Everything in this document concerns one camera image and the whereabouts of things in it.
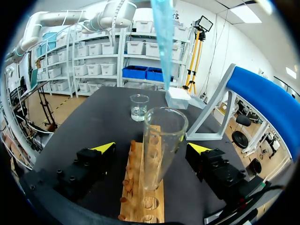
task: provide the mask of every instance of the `tall glass cylinder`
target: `tall glass cylinder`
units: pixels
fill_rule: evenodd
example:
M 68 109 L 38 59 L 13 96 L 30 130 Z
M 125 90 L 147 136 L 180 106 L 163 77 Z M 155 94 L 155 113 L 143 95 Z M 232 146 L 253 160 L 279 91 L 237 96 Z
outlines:
M 171 165 L 188 127 L 186 116 L 160 107 L 147 111 L 144 122 L 144 187 L 153 191 Z

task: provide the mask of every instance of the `black table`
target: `black table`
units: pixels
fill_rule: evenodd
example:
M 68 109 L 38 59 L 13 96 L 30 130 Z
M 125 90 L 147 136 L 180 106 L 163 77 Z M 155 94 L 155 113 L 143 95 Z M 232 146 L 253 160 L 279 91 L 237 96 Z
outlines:
M 117 218 L 120 213 L 120 197 L 125 166 L 128 159 L 130 140 L 143 141 L 143 122 L 131 119 L 130 96 L 149 96 L 148 109 L 167 106 L 165 93 L 150 90 L 101 87 L 88 97 L 55 132 L 34 166 L 55 174 L 64 169 L 76 158 L 82 148 L 92 148 L 116 142 L 117 160 L 110 174 L 103 181 L 94 184 L 90 192 L 78 204 L 101 215 Z M 181 110 L 188 118 L 189 127 L 199 116 L 201 109 L 192 105 Z M 220 125 L 209 116 L 199 128 L 199 132 L 217 132 Z M 165 221 L 181 222 L 187 225 L 202 224 L 203 217 L 225 206 L 205 181 L 197 179 L 185 160 L 187 141 L 175 156 L 164 177 Z M 232 143 L 226 135 L 220 141 L 192 142 L 208 148 L 219 148 L 226 154 L 231 164 L 238 169 L 244 166 Z

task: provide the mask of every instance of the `tripod stand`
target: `tripod stand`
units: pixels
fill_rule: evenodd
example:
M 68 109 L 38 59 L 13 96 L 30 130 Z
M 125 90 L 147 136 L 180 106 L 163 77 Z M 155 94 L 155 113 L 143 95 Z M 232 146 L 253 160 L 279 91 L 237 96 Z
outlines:
M 193 52 L 191 65 L 190 65 L 189 69 L 187 70 L 186 85 L 183 86 L 183 89 L 189 90 L 188 92 L 191 92 L 192 89 L 194 88 L 194 93 L 196 94 L 195 77 L 196 77 L 196 73 L 197 73 L 198 66 L 199 66 L 201 50 L 202 50 L 202 44 L 203 44 L 203 41 L 205 40 L 205 33 L 204 33 L 204 30 L 201 27 L 195 27 L 195 28 L 197 28 L 196 43 L 195 43 L 195 46 L 194 46 L 194 52 Z M 199 44 L 199 50 L 198 50 L 198 55 L 197 55 L 197 59 L 196 59 L 196 67 L 195 67 L 195 70 L 192 71 L 199 41 L 200 41 L 200 44 Z M 190 79 L 190 76 L 191 76 L 192 72 L 193 72 L 193 78 L 190 81 L 189 79 Z

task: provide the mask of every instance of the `metal rack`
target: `metal rack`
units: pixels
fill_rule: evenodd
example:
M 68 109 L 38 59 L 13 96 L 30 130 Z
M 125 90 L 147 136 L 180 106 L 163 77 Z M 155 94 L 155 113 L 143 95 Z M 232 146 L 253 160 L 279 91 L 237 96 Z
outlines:
M 178 74 L 178 78 L 176 79 L 176 81 L 173 81 L 170 83 L 170 86 L 173 87 L 180 87 L 182 85 L 183 82 L 183 78 L 185 75 L 185 71 L 186 71 L 186 65 L 188 65 L 188 62 L 190 61 L 190 55 L 191 55 L 191 51 L 192 51 L 192 45 L 190 45 L 191 43 L 191 38 L 193 37 L 193 35 L 189 36 L 188 40 L 184 40 L 182 38 L 173 38 L 174 41 L 181 41 L 183 44 L 183 51 L 182 51 L 182 55 L 181 55 L 181 59 L 180 60 L 171 60 L 172 63 L 174 64 L 179 64 L 179 74 Z M 123 36 L 122 36 L 122 50 L 121 50 L 121 55 L 120 55 L 120 87 L 123 87 L 124 85 L 124 81 L 131 81 L 131 82 L 138 82 L 138 83 L 150 83 L 150 84 L 155 84 L 156 86 L 163 86 L 164 82 L 159 82 L 159 81 L 152 81 L 152 80 L 147 80 L 147 79 L 134 79 L 134 78 L 123 78 L 122 77 L 122 69 L 125 67 L 124 64 L 124 59 L 142 59 L 145 60 L 145 65 L 147 66 L 147 61 L 146 60 L 160 60 L 159 57 L 152 57 L 152 56 L 146 56 L 146 55 L 131 55 L 131 54 L 125 54 L 125 46 L 126 46 L 126 42 L 128 40 L 129 37 L 133 37 L 133 38 L 149 38 L 149 39 L 156 39 L 156 33 L 145 33 L 145 32 L 124 32 Z
M 67 74 L 61 74 L 57 77 L 54 77 L 54 78 L 47 78 L 47 79 L 40 79 L 38 80 L 37 82 L 44 82 L 44 81 L 56 81 L 56 80 L 67 80 L 68 81 L 68 88 L 65 89 L 64 91 L 52 91 L 52 90 L 45 90 L 44 92 L 45 93 L 49 93 L 50 95 L 52 94 L 61 94 L 61 95 L 70 95 L 70 97 L 72 98 L 73 97 L 73 93 L 75 92 L 75 89 L 74 89 L 74 80 L 73 80 L 73 73 L 70 73 L 70 68 L 69 68 L 69 63 L 71 62 L 71 60 L 69 59 L 69 48 L 70 48 L 70 45 L 72 45 L 73 43 L 73 38 L 72 38 L 72 35 L 71 35 L 71 28 L 68 28 L 67 30 L 67 40 L 66 40 L 66 44 L 65 45 L 61 45 L 61 46 L 57 46 L 51 50 L 48 51 L 48 48 L 46 48 L 46 53 L 45 54 L 42 54 L 41 56 L 39 56 L 37 59 L 40 59 L 42 57 L 45 57 L 45 63 L 46 63 L 46 66 L 44 67 L 46 69 L 46 73 L 48 74 L 48 69 L 49 67 L 52 67 L 52 66 L 56 66 L 56 65 L 59 65 L 59 64 L 66 64 L 67 68 Z M 56 63 L 53 63 L 53 64 L 50 64 L 48 65 L 48 55 L 57 51 L 57 50 L 61 50 L 61 49 L 66 49 L 66 60 L 64 61 L 59 61 L 59 62 L 56 62 Z
M 120 32 L 117 32 L 115 36 L 121 37 L 123 34 L 123 30 L 121 29 Z M 73 70 L 74 67 L 79 65 L 80 62 L 83 62 L 86 64 L 86 60 L 88 59 L 100 59 L 100 58 L 117 58 L 117 74 L 115 75 L 84 75 L 84 76 L 74 76 L 74 82 L 75 82 L 75 92 L 76 96 L 90 96 L 90 92 L 83 92 L 78 90 L 79 82 L 80 79 L 116 79 L 117 80 L 117 87 L 120 86 L 120 54 L 102 54 L 102 55 L 89 55 L 89 56 L 82 56 L 82 57 L 77 57 L 76 55 L 76 48 L 82 44 L 83 41 L 92 41 L 92 40 L 100 40 L 100 39 L 105 39 L 109 41 L 108 34 L 103 34 L 103 33 L 95 33 L 91 34 L 88 37 L 83 37 L 83 38 L 75 38 L 73 45 L 72 45 L 72 64 L 73 64 Z

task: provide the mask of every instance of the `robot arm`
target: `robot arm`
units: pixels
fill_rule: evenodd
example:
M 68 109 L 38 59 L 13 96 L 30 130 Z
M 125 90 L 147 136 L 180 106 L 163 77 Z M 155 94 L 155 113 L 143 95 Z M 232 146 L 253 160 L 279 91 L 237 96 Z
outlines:
M 6 56 L 5 66 L 18 63 L 24 54 L 38 43 L 42 27 L 73 25 L 84 22 L 83 33 L 98 32 L 112 26 L 125 28 L 131 24 L 136 8 L 137 5 L 133 3 L 133 0 L 108 0 L 104 11 L 97 13 L 92 19 L 89 19 L 89 13 L 84 10 L 37 12 L 27 22 L 21 41 Z

